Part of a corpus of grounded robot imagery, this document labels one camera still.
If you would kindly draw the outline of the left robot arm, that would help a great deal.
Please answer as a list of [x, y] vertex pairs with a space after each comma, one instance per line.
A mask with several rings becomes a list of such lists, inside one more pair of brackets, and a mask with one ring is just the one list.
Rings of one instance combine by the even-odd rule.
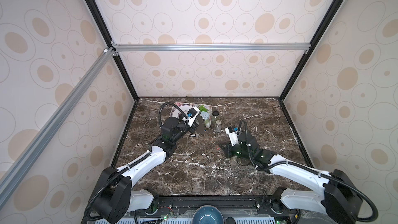
[[148, 190], [133, 191], [133, 186], [152, 169], [169, 159], [177, 142], [188, 132], [194, 133], [200, 115], [194, 106], [184, 112], [174, 103], [163, 103], [158, 112], [161, 133], [150, 148], [135, 160], [119, 168], [105, 168], [100, 174], [84, 211], [84, 220], [120, 221], [128, 212], [150, 209], [155, 195]]

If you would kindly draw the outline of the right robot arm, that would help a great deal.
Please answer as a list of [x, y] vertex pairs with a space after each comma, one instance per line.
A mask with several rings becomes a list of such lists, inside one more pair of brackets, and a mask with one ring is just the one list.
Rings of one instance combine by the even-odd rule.
[[259, 172], [282, 176], [308, 188], [300, 191], [278, 187], [268, 200], [273, 212], [303, 209], [328, 215], [338, 224], [370, 223], [379, 217], [375, 203], [343, 171], [317, 170], [260, 148], [244, 119], [237, 127], [227, 127], [225, 132], [229, 142], [219, 147], [227, 158], [245, 159]]

